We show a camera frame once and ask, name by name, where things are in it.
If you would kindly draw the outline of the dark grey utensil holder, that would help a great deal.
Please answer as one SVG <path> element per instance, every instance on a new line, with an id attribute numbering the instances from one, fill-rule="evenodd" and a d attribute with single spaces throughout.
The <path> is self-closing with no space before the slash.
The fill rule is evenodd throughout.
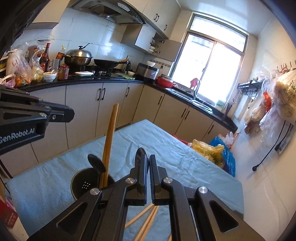
<path id="1" fill-rule="evenodd" d="M 75 200 L 81 198 L 85 193 L 101 196 L 99 180 L 101 174 L 94 168 L 85 168 L 78 171 L 72 178 L 70 189 Z"/>

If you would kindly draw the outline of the steel spoon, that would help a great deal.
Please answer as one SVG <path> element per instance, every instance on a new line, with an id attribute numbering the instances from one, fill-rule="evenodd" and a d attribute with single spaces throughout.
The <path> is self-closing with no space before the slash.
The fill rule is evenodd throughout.
<path id="1" fill-rule="evenodd" d="M 97 156 L 93 154 L 88 154 L 87 159 L 98 174 L 106 172 L 106 167 L 104 163 Z"/>

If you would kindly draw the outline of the red plastic bag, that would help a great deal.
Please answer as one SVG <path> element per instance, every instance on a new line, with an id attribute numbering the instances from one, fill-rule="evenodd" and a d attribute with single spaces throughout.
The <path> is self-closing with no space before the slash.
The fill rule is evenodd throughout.
<path id="1" fill-rule="evenodd" d="M 189 142 L 186 142 L 186 141 L 184 141 L 184 140 L 181 140 L 180 138 L 178 138 L 178 137 L 175 136 L 175 135 L 173 135 L 173 137 L 176 138 L 177 140 L 179 140 L 180 142 L 182 142 L 183 144 L 189 146 L 189 147 L 192 145 L 192 143 L 189 143 Z"/>

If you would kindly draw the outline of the yellow plastic bag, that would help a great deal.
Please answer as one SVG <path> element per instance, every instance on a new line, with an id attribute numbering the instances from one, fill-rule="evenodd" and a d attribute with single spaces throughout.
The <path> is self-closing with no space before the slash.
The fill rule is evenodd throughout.
<path id="1" fill-rule="evenodd" d="M 214 147 L 212 145 L 206 144 L 205 142 L 193 139 L 191 148 L 220 168 L 225 166 L 223 145 L 219 144 Z"/>

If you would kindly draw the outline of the red lid jar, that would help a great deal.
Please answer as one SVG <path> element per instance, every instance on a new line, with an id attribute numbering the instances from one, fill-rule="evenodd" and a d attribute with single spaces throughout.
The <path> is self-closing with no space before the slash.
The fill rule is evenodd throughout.
<path id="1" fill-rule="evenodd" d="M 67 80 L 69 74 L 69 67 L 67 65 L 61 65 L 58 69 L 58 80 Z"/>

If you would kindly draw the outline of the hanging white plastic bag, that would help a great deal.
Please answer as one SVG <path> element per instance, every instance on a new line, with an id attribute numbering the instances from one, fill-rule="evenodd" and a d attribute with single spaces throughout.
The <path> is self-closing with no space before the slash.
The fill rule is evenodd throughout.
<path id="1" fill-rule="evenodd" d="M 267 147 L 275 144 L 281 128 L 295 124 L 295 70 L 275 78 L 268 87 L 271 109 L 259 123 L 261 142 Z"/>

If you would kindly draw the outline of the steel pot with lid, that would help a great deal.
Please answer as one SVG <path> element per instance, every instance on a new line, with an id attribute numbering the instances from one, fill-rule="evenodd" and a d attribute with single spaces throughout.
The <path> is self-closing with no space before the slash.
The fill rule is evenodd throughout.
<path id="1" fill-rule="evenodd" d="M 89 44 L 67 51 L 64 55 L 64 63 L 68 66 L 87 66 L 93 58 L 91 52 L 85 50 Z"/>

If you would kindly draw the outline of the red basin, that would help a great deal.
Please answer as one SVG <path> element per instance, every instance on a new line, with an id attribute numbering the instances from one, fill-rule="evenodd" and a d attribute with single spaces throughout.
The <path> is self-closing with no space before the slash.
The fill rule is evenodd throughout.
<path id="1" fill-rule="evenodd" d="M 157 78 L 157 84 L 164 88 L 172 88 L 174 86 L 173 82 L 166 80 L 164 78 L 161 78 L 160 76 Z"/>

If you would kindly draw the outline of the window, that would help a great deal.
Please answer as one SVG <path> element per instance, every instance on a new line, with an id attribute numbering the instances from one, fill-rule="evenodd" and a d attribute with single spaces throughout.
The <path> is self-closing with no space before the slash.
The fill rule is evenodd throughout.
<path id="1" fill-rule="evenodd" d="M 207 15 L 193 14 L 171 77 L 190 87 L 201 81 L 198 98 L 224 107 L 230 101 L 245 55 L 248 34 Z"/>

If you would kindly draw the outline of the blue towel table cloth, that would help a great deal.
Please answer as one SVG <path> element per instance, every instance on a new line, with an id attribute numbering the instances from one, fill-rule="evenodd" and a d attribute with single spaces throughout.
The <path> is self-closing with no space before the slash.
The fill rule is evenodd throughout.
<path id="1" fill-rule="evenodd" d="M 28 235 L 34 234 L 74 202 L 70 190 L 72 177 L 90 167 L 88 154 L 102 156 L 104 143 L 105 139 L 99 138 L 39 164 L 8 182 L 13 204 Z M 242 184 L 238 180 L 147 120 L 114 133 L 109 164 L 112 178 L 119 180 L 129 174 L 138 148 L 155 155 L 158 165 L 184 186 L 205 186 L 229 208 L 244 213 Z"/>

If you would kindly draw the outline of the kitchen faucet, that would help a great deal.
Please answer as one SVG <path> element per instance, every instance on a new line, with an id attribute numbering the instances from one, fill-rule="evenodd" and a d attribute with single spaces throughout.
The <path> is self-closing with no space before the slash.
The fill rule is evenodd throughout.
<path id="1" fill-rule="evenodd" d="M 197 98 L 201 81 L 198 78 L 194 78 L 193 80 L 191 80 L 190 84 L 190 89 L 194 91 L 194 98 Z"/>

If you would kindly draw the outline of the white bowl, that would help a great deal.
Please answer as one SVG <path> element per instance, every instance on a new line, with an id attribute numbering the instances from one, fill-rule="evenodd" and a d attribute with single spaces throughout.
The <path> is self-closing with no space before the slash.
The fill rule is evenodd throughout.
<path id="1" fill-rule="evenodd" d="M 46 82 L 51 82 L 57 77 L 57 72 L 44 72 L 43 80 Z"/>

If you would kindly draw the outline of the range hood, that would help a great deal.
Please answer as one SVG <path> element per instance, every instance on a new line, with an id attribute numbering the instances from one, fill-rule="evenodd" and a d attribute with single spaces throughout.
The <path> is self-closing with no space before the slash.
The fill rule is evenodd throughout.
<path id="1" fill-rule="evenodd" d="M 124 1 L 70 1 L 68 7 L 96 15 L 119 25 L 145 25 L 141 13 Z"/>

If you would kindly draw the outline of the dark sauce bottle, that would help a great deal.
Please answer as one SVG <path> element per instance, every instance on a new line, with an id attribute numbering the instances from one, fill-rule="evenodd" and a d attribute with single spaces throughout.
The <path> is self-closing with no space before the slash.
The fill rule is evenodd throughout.
<path id="1" fill-rule="evenodd" d="M 40 66 L 44 72 L 48 71 L 49 47 L 50 47 L 50 43 L 47 43 L 45 47 L 45 51 L 42 53 L 42 56 L 40 58 Z"/>

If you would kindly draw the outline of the black wok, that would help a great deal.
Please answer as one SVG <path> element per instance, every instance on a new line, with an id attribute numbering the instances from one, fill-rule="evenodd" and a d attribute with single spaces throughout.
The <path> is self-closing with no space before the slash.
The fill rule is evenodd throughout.
<path id="1" fill-rule="evenodd" d="M 103 60 L 103 59 L 93 59 L 94 64 L 97 67 L 103 68 L 103 69 L 110 69 L 115 68 L 119 64 L 126 64 L 129 63 L 129 60 L 126 61 L 111 61 L 111 60 Z"/>

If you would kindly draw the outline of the blue plastic bag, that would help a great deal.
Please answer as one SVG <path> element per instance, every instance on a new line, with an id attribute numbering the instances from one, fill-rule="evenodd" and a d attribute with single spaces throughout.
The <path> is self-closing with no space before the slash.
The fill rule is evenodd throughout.
<path id="1" fill-rule="evenodd" d="M 227 147 L 227 145 L 218 137 L 214 137 L 210 143 L 212 146 L 217 146 L 217 145 L 223 145 L 224 150 L 222 152 L 222 157 L 224 159 L 224 166 L 223 170 L 230 174 L 232 177 L 235 177 L 236 174 L 236 162 L 235 158 L 233 156 L 233 153 L 230 151 L 230 149 Z"/>

